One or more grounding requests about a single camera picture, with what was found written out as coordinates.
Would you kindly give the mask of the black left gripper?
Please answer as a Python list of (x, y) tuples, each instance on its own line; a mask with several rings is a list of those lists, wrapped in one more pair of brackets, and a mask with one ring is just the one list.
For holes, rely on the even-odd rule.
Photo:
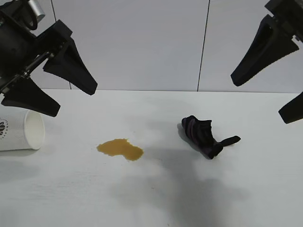
[(20, 107), (55, 117), (60, 105), (31, 79), (44, 60), (45, 72), (70, 82), (88, 95), (94, 80), (72, 39), (72, 31), (56, 21), (35, 35), (45, 12), (37, 0), (11, 0), (0, 6), (0, 92), (3, 106)]

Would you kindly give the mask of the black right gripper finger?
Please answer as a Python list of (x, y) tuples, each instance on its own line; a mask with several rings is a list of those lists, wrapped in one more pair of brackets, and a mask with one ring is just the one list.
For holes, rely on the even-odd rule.
[(278, 112), (286, 124), (301, 120), (303, 118), (303, 93), (285, 104)]

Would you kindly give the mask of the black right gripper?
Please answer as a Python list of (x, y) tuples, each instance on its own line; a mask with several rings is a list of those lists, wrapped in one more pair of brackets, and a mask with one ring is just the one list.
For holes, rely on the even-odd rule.
[[(265, 8), (282, 25), (290, 27), (292, 36), (303, 42), (302, 0), (270, 0)], [(274, 18), (266, 15), (260, 22), (250, 48), (231, 74), (234, 85), (243, 85), (270, 64), (298, 50), (299, 47)]]

